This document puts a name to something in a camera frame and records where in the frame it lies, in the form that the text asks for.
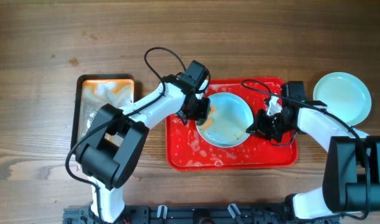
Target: light blue bowl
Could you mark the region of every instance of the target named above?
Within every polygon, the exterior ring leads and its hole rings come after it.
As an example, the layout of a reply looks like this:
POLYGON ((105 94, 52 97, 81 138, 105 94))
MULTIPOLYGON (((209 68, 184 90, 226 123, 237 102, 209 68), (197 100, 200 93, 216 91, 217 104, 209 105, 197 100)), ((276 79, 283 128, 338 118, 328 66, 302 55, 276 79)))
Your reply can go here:
POLYGON ((345 72, 333 72, 321 78, 313 90, 313 99, 327 104, 329 112, 348 125, 362 122, 371 109, 366 85, 345 72))
POLYGON ((233 147, 243 143, 250 136, 245 130, 254 120, 248 104, 232 93, 216 93, 209 99, 216 112, 208 116, 212 124, 207 129, 197 126, 201 137, 218 147, 233 147))

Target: white plate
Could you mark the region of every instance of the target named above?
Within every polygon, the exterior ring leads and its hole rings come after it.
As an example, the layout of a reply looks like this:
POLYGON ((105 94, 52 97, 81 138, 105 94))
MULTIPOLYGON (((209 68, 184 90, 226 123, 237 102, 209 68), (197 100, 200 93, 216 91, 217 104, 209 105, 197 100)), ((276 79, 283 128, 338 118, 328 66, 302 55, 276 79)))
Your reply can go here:
POLYGON ((362 122, 371 109, 366 85, 345 72, 333 72, 321 78, 313 90, 313 99, 327 104, 329 112, 348 125, 362 122))
POLYGON ((254 118, 248 104, 232 93, 215 93, 209 96, 215 112, 208 118, 212 124, 197 131, 207 142, 218 147, 233 147, 243 143, 250 134, 245 130, 254 118))

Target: wood grain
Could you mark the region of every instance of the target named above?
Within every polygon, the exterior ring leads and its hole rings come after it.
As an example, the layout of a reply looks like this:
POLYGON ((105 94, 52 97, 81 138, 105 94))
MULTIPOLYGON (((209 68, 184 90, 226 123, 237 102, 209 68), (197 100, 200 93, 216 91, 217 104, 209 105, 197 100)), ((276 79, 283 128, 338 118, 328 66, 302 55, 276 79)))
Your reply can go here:
MULTIPOLYGON (((61 223, 63 208, 91 201, 90 186, 64 170, 76 80, 131 73, 145 95, 158 81, 143 54, 158 45, 186 64, 202 62, 213 78, 303 80, 309 96, 323 75, 352 73, 373 98, 358 128, 380 135, 380 1, 44 2, 0 4, 0 223, 61 223)), ((163 75, 180 71, 164 52, 150 63, 163 75)), ((325 151, 308 136, 298 145, 287 168, 178 172, 166 162, 161 123, 125 184, 125 202, 280 202, 321 185, 325 151)), ((380 223, 380 213, 366 223, 380 223)))

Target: black cable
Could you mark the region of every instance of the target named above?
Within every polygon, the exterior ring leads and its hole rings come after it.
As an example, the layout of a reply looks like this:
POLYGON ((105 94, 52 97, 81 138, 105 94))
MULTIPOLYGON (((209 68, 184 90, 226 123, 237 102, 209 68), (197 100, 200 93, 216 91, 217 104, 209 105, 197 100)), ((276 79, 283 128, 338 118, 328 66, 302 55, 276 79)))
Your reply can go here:
POLYGON ((292 137, 291 137, 291 140, 290 140, 289 143, 286 143, 286 144, 274 144, 274 143, 272 143, 272 140, 270 140, 270 144, 273 145, 273 146, 278 146, 278 147, 290 146, 294 142, 296 135, 297 135, 297 132, 295 131, 294 134, 292 134, 292 137))
POLYGON ((99 126, 97 126, 95 129, 89 131, 86 133, 86 135, 84 135, 70 150, 70 152, 67 154, 67 157, 65 158, 65 170, 67 171, 67 173, 69 174, 69 176, 71 176, 73 179, 79 181, 79 182, 83 182, 85 184, 90 184, 92 186, 95 187, 95 190, 96 190, 96 203, 97 203, 97 213, 98 213, 98 217, 100 219, 100 223, 103 224, 104 221, 103 221, 103 218, 102 218, 102 214, 101 214, 101 207, 100 207, 100 187, 96 184, 96 183, 93 183, 89 180, 86 180, 86 179, 82 179, 80 177, 77 177, 76 175, 74 175, 71 170, 70 170, 70 159, 72 157, 72 154, 75 152, 76 148, 78 148, 79 145, 81 145, 81 143, 83 143, 86 139, 88 139, 90 136, 92 136, 93 134, 95 134, 96 132, 98 132, 99 130, 111 125, 111 124, 115 124, 119 121, 123 121, 125 118, 129 117, 129 116, 132 116, 134 114, 137 114, 139 113, 141 110, 147 108, 148 106, 152 105, 153 103, 157 102, 162 96, 164 96, 165 94, 165 83, 164 81, 162 80, 161 76, 158 74, 158 72, 148 63, 147 61, 147 55, 150 51, 152 50, 165 50, 165 51, 168 51, 169 53, 173 54, 180 62, 180 64, 182 65, 184 71, 186 71, 186 67, 184 66, 184 63, 183 61, 179 58, 179 56, 173 52, 172 50, 169 50, 169 49, 166 49, 164 47, 153 47, 149 50, 146 51, 145 53, 145 56, 144 56, 144 60, 145 60, 145 63, 147 65, 147 67, 157 76, 157 78, 159 79, 159 81, 162 83, 162 86, 163 86, 163 90, 162 92, 159 94, 159 96, 155 99, 153 99, 152 101, 150 101, 149 103, 141 106, 140 108, 132 111, 131 113, 128 113, 128 114, 124 114, 122 117, 120 118, 117 118, 117 119, 114 119, 114 120, 111 120, 111 121, 108 121, 106 123, 103 123, 99 126))
POLYGON ((364 162, 364 165, 365 165, 365 169, 364 170, 365 170, 365 175, 366 175, 366 209, 363 212, 363 215, 361 217, 357 217, 356 215, 351 215, 351 214, 348 214, 348 213, 342 213, 340 215, 341 216, 350 217, 350 218, 354 218, 354 219, 357 219, 357 220, 364 220, 369 215, 369 212, 370 212, 370 194, 371 194, 370 163, 369 163, 367 151, 363 147, 363 142, 360 139, 359 135, 353 130, 353 128, 349 127, 344 121, 342 121, 341 119, 337 118, 335 115, 327 112, 327 110, 325 110, 323 108, 322 109, 321 108, 317 108, 315 106, 312 106, 312 105, 309 105, 307 103, 304 103, 303 101, 298 101, 298 100, 294 100, 294 99, 291 99, 291 98, 288 98, 288 97, 285 97, 285 96, 281 96, 281 95, 278 95, 278 94, 268 93, 266 91, 258 90, 258 89, 255 89, 255 88, 247 86, 245 84, 245 82, 254 82, 254 83, 259 83, 259 82, 256 82, 256 80, 250 80, 250 79, 243 80, 241 82, 241 85, 244 88, 247 88, 249 90, 257 91, 259 93, 265 93, 265 94, 268 94, 270 96, 276 96, 276 97, 279 97, 281 99, 285 99, 285 100, 288 100, 288 101, 295 102, 295 103, 297 103, 297 104, 299 104, 299 105, 301 105, 303 107, 319 111, 319 112, 321 112, 321 113, 323 113, 323 114, 325 114, 325 115, 333 118, 335 121, 339 122, 340 125, 342 125, 344 128, 346 128, 348 130, 348 132, 350 132, 354 136, 354 138, 356 140, 356 147, 361 152, 364 152, 364 153, 362 153, 362 156, 363 156, 363 162, 364 162))
POLYGON ((155 103, 155 102, 157 102, 161 97, 163 97, 164 95, 165 95, 165 89, 166 89, 166 87, 165 87, 165 82, 162 80, 162 78, 161 78, 161 76, 158 74, 158 72, 148 63, 148 61, 147 61, 147 55, 148 55, 148 53, 150 53, 152 50, 165 50, 165 51, 167 51, 167 52, 169 52, 169 53, 171 53, 171 54, 173 54, 178 60, 179 60, 179 62, 180 62, 180 64, 182 65, 182 67, 183 67, 183 69, 184 69, 184 71, 186 71, 186 67, 184 66, 184 63, 183 63, 183 61, 180 59, 180 57, 175 53, 175 52, 173 52, 172 50, 169 50, 169 49, 167 49, 167 48, 165 48, 165 47, 153 47, 153 48, 150 48, 150 49, 148 49, 147 51, 146 51, 146 53, 145 53, 145 56, 144 56, 144 58, 145 58, 145 62, 146 62, 146 65, 147 65, 147 67, 157 76, 157 78, 159 79, 159 81, 163 84, 163 90, 162 90, 162 92, 159 94, 159 96, 157 97, 157 98, 155 98, 155 99, 153 99, 152 101, 150 101, 150 102, 148 102, 147 104, 145 104, 145 105, 143 105, 142 107, 139 107, 138 109, 136 109, 136 110, 134 110, 134 111, 132 111, 131 113, 128 113, 128 114, 126 114, 127 116, 132 116, 132 115, 134 115, 134 114, 137 114, 137 113, 139 113, 141 110, 143 110, 143 109, 145 109, 145 108, 147 108, 148 106, 150 106, 150 105, 152 105, 153 103, 155 103))
POLYGON ((249 89, 249 90, 253 90, 253 91, 257 91, 257 89, 244 85, 245 82, 254 82, 254 83, 258 83, 258 84, 264 86, 264 87, 267 89, 267 91, 269 92, 269 93, 267 93, 267 94, 269 95, 268 100, 270 101, 270 99, 272 98, 272 91, 270 91, 269 86, 267 86, 266 84, 264 84, 263 82, 260 82, 260 81, 258 81, 258 80, 246 79, 246 80, 243 80, 243 81, 241 82, 241 85, 242 85, 244 88, 247 88, 247 89, 249 89))

